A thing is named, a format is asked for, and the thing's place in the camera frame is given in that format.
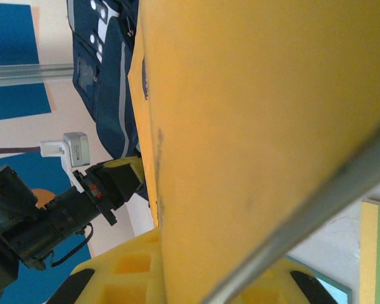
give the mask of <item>blue panel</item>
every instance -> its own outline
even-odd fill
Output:
[[[0,4],[0,65],[39,63],[29,5]],[[0,119],[50,113],[44,84],[0,87]]]
[[[55,194],[70,187],[66,173],[62,171],[59,158],[42,158],[39,153],[29,153],[0,159],[1,165],[10,165],[29,188],[41,188]],[[55,249],[55,260],[59,260],[84,240],[73,236]],[[47,301],[80,263],[90,258],[87,246],[56,268],[45,271],[30,270],[20,265],[18,280],[6,289],[0,304],[41,304]]]

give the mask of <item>metal bar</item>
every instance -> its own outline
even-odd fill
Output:
[[[73,64],[0,66],[0,87],[71,79]]]
[[[276,260],[379,182],[380,129],[351,160],[221,281],[201,304],[222,304],[233,300]]]

